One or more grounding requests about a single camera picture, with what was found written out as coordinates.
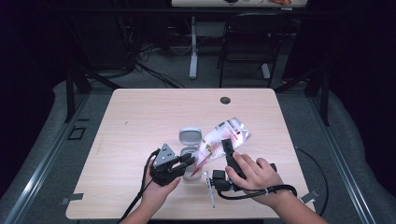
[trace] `clear plastic bag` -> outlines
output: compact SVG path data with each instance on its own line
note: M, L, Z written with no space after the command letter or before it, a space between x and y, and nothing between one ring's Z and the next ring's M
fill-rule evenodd
M194 175L208 162L225 155L221 140L231 139L233 148L236 149L248 140L250 136L251 133L237 118L222 122L202 138L198 150L193 155L197 168L192 174Z

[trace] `black cable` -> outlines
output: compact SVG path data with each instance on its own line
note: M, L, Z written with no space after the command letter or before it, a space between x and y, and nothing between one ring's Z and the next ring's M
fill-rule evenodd
M152 51L155 50L155 46L153 44L147 44L146 46L142 46L140 52L136 55L136 59L139 62L148 62L149 55Z
M134 71L134 68L126 68L125 70L120 71L117 74L112 74L112 75L100 75L101 77L104 77L106 79L112 79L112 78L117 78L117 77L125 77L126 75L132 73Z
M154 76L154 77L156 77L156 78L158 78L160 81L162 81L165 85L169 85L169 86L171 86L171 87L173 87L173 88L185 88L184 86L183 86L183 84L181 84L180 82L178 82L177 80L175 80L174 78L172 78L172 77L169 77L168 75L166 75L166 74L162 74L162 73L159 73L159 72L156 72L156 71L154 71L154 70L152 70L152 69L150 69L150 68L148 68L148 67L146 67L145 65L143 65L142 63L138 63L138 62L136 62L136 65L139 65L142 69L144 69L145 71L147 71L149 74L151 74L152 76Z
M327 182L326 175L324 174L323 169L321 168L321 166L319 165L319 163L317 162L317 160L315 160L314 157L312 157L311 155L309 155L307 152L305 152L304 150L300 149L299 147L294 147L294 149L296 149L296 150L298 150L298 151L304 153L305 156L307 156L308 158L310 158L310 159L317 165L317 167L319 168L320 172L322 173L323 180L324 180L324 184L325 184L325 188L326 188L326 198L325 198L325 200L324 200L323 207L322 207L322 209L321 209L321 211L320 211L320 213L319 213L319 215L322 216L323 213L324 213L324 211L326 210L327 203L328 203L328 201L329 201L329 184L328 184L328 182Z
M293 187L292 185L276 185L276 186L272 186L266 189L243 189L243 190L249 190L249 191L257 191L254 193L250 193L250 194L246 194L246 195L241 195L241 196L235 196L235 197L229 197L229 196L225 196L221 193L220 190L218 190L218 195L220 196L220 198L222 199L226 199L226 200L241 200L241 199L248 199L248 198L253 198L253 197L257 197L263 194L269 194L269 193L276 193L279 190L282 189L287 189L290 190L294 196L297 197L297 190L295 187Z
M131 210L134 208L134 205L140 200L140 198L143 195L143 192L146 190L146 188L149 186L149 184L152 182L152 179L150 182L148 182L148 184L145 186L145 181L146 181L146 174L147 174L147 169L149 167L149 162L151 160L151 158L153 156L157 156L158 153L160 153L160 150L157 149L154 152L151 153L151 155L148 157L148 160L146 162L145 165L145 170L143 171L143 178L142 178L142 185L140 187L139 192L137 192L136 197L134 198L134 200L131 202L131 204L129 205L129 207L126 209L124 215L120 218L118 223L121 223L126 217L128 217L129 213L131 212Z

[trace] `human arm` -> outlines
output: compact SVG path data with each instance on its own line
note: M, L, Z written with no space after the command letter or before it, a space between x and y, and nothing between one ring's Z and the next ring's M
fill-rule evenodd
M151 164L152 161L148 164L147 174L149 174ZM145 224L149 222L151 217L163 206L167 196L177 187L180 177L163 187L151 180L151 175L146 175L145 186L147 188L143 192L142 201L121 224Z
M283 185L280 175L265 159L258 158L254 161L248 155L239 155L237 152L233 154L233 158L247 179L241 178L230 166L227 166L225 171L240 188L266 189L275 185ZM257 196L253 200L271 207L285 223L327 223L288 190Z

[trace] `wooden table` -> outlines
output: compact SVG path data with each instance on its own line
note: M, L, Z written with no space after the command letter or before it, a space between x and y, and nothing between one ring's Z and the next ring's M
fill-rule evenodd
M220 102L224 96L231 99L228 105ZM113 93L76 186L74 193L83 193L83 198L70 202L67 217L120 218L140 189L143 167L152 151L167 143L178 155L185 147L178 140L181 128L199 127L205 135L231 118L239 118L252 133L237 151L275 163L285 184L305 195L308 189L273 90L120 89ZM225 166L225 158L220 158L203 170L212 174ZM192 181L182 179L153 218L277 217L269 207L250 199L227 201L215 192L215 202L212 208L204 175ZM308 206L314 210L312 203Z

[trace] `gray carpet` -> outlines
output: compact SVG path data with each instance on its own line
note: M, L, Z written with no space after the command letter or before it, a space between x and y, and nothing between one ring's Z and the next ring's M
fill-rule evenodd
M281 85L280 76L291 44L292 41L286 43L286 47L283 48L273 87ZM172 50L154 50L150 54L145 54L142 57L145 60L141 63L173 77L186 88L216 88L219 84L219 70L216 69L218 51L216 40L205 40L200 45L198 78L195 80L189 79L190 52L176 54ZM101 74L108 76L113 73L101 71ZM127 76L111 80L124 88L167 87L147 72L140 71L138 67ZM81 140L67 140L68 137L74 137L73 135L69 136L70 130L62 135L63 141L59 146L59 154L53 158L53 165L45 176L45 181L42 186L39 186L39 191L34 195L32 203L19 219L21 223L77 223L75 220L65 217L67 205L61 205L60 201L74 191L111 96L111 90L108 87L94 79L90 82L93 86L92 94L86 96L77 93L81 107L74 121L68 124L69 127L85 129L85 133ZM360 214L357 212L345 181L334 163L331 144L329 144L320 125L320 120L316 116L318 111L312 107L312 101L315 99L305 98L302 92L303 87L304 83L291 91L278 94L277 97L293 144L318 161L329 181L329 201L323 216L330 223L361 223ZM0 222L7 220L36 167L42 162L43 157L52 150L58 136L67 126L64 124L66 118L64 83L57 86L54 91L56 102L49 119L20 173L0 202ZM396 200L377 184L373 173L365 163L364 146L353 120L333 94L330 97L329 107L331 131L346 158L351 173L356 178L361 194L364 196L375 222L394 222L396 220L396 216L393 214L396 211ZM298 151L297 155L308 187L317 190L320 194L315 203L319 212L324 206L326 197L323 176L315 163L304 153ZM279 219L265 220L264 222L283 223ZM115 220L84 220L80 223L115 223Z

